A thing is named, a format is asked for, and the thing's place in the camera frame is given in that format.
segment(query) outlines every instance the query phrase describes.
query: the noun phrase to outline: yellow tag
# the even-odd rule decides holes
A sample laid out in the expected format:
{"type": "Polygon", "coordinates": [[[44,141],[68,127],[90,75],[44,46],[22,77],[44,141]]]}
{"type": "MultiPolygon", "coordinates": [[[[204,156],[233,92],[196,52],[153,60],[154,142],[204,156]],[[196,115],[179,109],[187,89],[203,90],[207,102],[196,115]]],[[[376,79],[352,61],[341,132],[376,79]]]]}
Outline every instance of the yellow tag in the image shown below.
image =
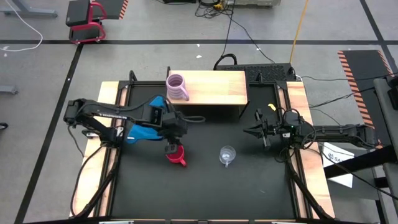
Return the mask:
{"type": "Polygon", "coordinates": [[[273,109],[274,111],[276,110],[276,107],[275,107],[272,103],[268,104],[268,106],[269,106],[271,109],[273,109]]]}

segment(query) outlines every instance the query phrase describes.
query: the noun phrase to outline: clear glass cup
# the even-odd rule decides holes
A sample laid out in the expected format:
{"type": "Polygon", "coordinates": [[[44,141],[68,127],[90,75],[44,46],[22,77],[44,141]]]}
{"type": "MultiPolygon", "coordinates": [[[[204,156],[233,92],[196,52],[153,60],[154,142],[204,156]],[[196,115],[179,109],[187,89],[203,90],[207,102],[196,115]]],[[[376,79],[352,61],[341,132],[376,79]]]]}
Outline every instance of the clear glass cup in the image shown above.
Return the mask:
{"type": "Polygon", "coordinates": [[[231,146],[224,146],[220,150],[220,162],[222,164],[225,164],[225,167],[228,167],[228,164],[232,162],[232,160],[235,159],[236,156],[236,151],[233,147],[231,146]]]}

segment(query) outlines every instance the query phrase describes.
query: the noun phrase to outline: white cable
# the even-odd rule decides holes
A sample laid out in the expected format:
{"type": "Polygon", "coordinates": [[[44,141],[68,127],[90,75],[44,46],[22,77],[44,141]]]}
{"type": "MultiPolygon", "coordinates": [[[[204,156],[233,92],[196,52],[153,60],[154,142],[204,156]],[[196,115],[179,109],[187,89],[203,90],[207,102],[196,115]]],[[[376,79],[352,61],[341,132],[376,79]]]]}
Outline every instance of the white cable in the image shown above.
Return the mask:
{"type": "Polygon", "coordinates": [[[301,78],[300,75],[296,75],[296,77],[299,77],[299,78],[300,78],[300,81],[303,82],[303,79],[301,78]]]}
{"type": "Polygon", "coordinates": [[[21,51],[24,51],[24,50],[33,50],[33,49],[36,49],[36,48],[37,48],[38,46],[40,46],[40,44],[42,43],[42,41],[43,41],[43,35],[42,35],[39,31],[37,31],[35,28],[33,28],[31,25],[29,25],[27,22],[25,22],[25,20],[23,20],[23,19],[20,17],[20,15],[18,14],[18,12],[14,9],[14,7],[13,7],[7,0],[5,0],[5,2],[11,7],[11,9],[15,12],[15,14],[17,14],[17,16],[19,17],[19,19],[20,19],[22,22],[24,22],[24,24],[26,24],[27,26],[29,26],[32,30],[36,31],[36,33],[38,33],[38,34],[40,35],[40,41],[39,41],[39,43],[38,43],[35,47],[29,47],[29,48],[26,48],[26,49],[18,49],[18,50],[8,50],[8,49],[2,49],[2,48],[0,48],[0,50],[6,51],[6,52],[21,52],[21,51]]]}

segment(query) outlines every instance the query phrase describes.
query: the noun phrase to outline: wooden shelf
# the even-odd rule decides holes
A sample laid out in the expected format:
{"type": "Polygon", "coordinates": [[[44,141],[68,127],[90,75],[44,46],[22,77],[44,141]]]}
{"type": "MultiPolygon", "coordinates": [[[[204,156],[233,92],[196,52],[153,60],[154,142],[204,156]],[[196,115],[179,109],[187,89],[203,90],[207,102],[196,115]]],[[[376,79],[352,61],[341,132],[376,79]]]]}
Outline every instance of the wooden shelf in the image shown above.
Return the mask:
{"type": "Polygon", "coordinates": [[[170,101],[176,105],[246,105],[248,95],[244,71],[170,71],[185,79],[189,101],[170,101]]]}

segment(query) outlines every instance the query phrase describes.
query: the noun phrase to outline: black tabletop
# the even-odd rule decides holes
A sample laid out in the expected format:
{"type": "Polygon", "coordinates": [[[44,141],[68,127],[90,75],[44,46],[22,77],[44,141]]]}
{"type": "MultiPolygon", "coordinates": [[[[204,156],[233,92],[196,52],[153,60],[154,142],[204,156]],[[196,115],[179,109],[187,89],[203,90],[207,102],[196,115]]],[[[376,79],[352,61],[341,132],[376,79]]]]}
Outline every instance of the black tabletop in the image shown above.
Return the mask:
{"type": "MultiPolygon", "coordinates": [[[[129,105],[137,105],[164,86],[135,86],[129,105]]],[[[150,219],[273,219],[294,218],[291,182],[285,164],[264,152],[262,142],[242,130],[255,123],[261,108],[270,121],[278,115],[274,88],[248,88],[250,104],[241,119],[237,106],[182,106],[185,115],[203,115],[207,121],[189,124],[181,142],[186,167],[171,164],[164,155],[165,141],[124,144],[114,190],[114,218],[150,219]],[[225,168],[220,149],[230,145],[236,158],[225,168]]],[[[140,116],[137,110],[134,115],[140,116]]]]}

